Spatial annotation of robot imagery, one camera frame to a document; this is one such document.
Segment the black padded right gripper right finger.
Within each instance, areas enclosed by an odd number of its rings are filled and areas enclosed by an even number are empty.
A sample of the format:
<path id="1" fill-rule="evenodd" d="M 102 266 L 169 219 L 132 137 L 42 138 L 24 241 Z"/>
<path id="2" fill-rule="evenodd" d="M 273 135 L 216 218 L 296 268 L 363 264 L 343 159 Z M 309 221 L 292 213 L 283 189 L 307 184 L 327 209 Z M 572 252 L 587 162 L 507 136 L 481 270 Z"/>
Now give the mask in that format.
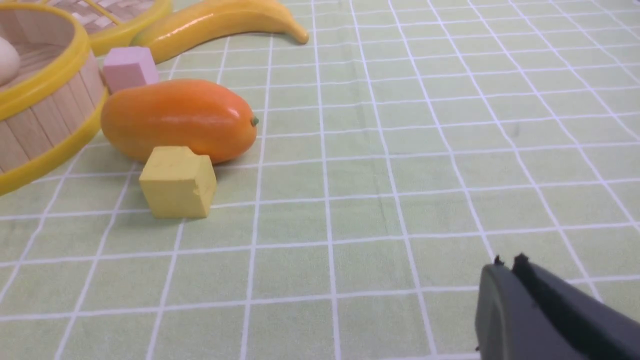
<path id="1" fill-rule="evenodd" d="M 510 270 L 534 305 L 586 360 L 637 360 L 639 323 L 530 262 L 520 253 Z"/>

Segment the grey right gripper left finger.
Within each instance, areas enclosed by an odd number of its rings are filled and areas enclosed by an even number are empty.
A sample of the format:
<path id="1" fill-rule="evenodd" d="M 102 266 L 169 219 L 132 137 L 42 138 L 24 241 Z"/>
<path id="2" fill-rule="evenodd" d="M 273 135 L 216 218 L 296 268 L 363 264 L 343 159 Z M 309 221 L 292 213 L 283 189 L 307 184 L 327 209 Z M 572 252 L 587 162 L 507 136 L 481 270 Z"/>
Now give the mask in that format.
<path id="1" fill-rule="evenodd" d="M 499 256 L 484 265 L 475 333 L 482 360 L 583 360 Z"/>

